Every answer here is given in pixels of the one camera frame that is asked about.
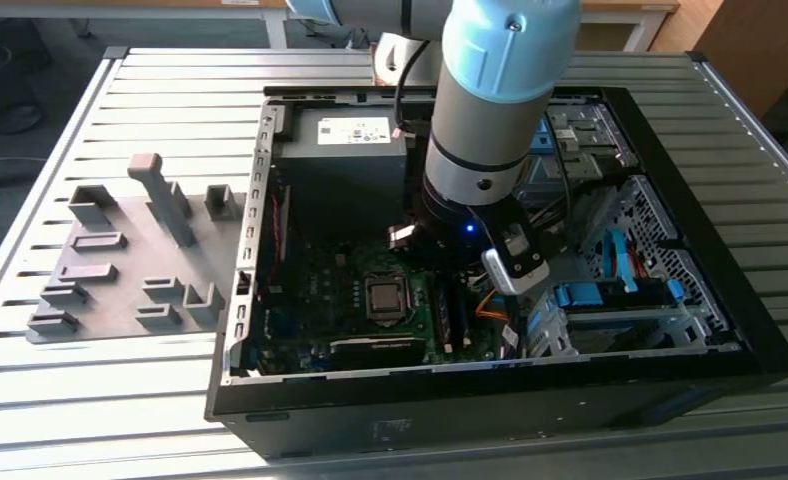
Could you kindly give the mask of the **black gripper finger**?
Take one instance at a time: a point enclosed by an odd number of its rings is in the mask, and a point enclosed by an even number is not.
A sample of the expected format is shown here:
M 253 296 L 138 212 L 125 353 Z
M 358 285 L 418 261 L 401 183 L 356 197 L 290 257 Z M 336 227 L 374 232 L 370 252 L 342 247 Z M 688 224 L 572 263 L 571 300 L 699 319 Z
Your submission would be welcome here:
M 397 225 L 389 228 L 389 253 L 412 269 L 426 270 L 433 265 L 434 243 L 422 225 Z

